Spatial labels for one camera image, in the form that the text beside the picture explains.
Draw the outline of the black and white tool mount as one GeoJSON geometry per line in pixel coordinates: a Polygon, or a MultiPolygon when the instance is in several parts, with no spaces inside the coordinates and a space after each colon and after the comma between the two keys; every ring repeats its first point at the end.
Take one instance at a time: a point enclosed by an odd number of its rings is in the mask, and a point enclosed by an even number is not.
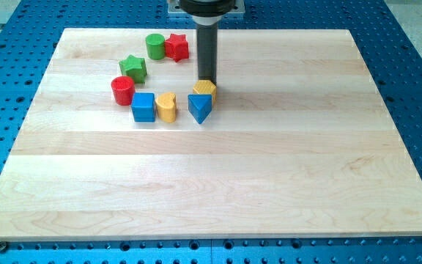
{"type": "Polygon", "coordinates": [[[179,0],[179,7],[200,26],[211,26],[235,6],[235,0],[179,0]]]}

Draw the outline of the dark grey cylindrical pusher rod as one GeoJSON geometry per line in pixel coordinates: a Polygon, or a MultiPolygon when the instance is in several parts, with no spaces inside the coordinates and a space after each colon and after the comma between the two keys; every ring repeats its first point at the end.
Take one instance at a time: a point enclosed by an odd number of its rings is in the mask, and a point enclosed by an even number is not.
{"type": "Polygon", "coordinates": [[[196,51],[200,80],[216,84],[218,50],[218,25],[196,25],[196,51]]]}

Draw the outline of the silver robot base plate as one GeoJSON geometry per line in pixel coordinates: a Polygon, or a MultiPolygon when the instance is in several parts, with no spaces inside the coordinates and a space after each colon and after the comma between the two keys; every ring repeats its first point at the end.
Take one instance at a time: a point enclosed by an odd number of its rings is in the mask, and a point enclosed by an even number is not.
{"type": "MultiPolygon", "coordinates": [[[[167,11],[170,18],[190,18],[190,15],[180,8],[179,0],[171,0],[168,3],[167,11]]],[[[243,19],[244,15],[245,2],[236,0],[232,9],[223,15],[223,18],[243,19]]]]}

